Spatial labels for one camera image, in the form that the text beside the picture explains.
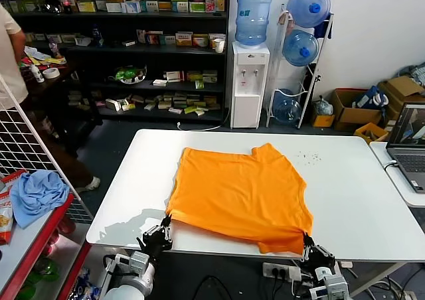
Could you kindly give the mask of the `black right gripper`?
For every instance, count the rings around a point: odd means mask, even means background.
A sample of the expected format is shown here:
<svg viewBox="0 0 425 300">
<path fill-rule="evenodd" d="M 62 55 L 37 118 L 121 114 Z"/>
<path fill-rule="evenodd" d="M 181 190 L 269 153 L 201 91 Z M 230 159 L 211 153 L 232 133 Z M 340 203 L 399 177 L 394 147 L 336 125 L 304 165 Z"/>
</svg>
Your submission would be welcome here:
<svg viewBox="0 0 425 300">
<path fill-rule="evenodd" d="M 317 245 L 313 241 L 313 238 L 304 232 L 303 252 L 299 266 L 302 270 L 310 274 L 314 274 L 315 270 L 319 267 L 329 268 L 331 273 L 334 273 L 335 257 L 324 247 Z"/>
</svg>

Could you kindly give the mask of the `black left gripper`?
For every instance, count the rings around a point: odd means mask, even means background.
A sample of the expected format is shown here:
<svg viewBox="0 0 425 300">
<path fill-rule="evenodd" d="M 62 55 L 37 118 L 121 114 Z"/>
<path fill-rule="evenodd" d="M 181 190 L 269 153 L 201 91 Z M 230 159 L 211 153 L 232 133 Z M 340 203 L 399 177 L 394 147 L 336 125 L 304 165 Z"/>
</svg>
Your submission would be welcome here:
<svg viewBox="0 0 425 300">
<path fill-rule="evenodd" d="M 138 243 L 141 252 L 151 259 L 158 259 L 162 252 L 172 248 L 173 241 L 170 234 L 171 215 L 166 215 L 160 224 L 156 224 L 145 231 Z"/>
</svg>

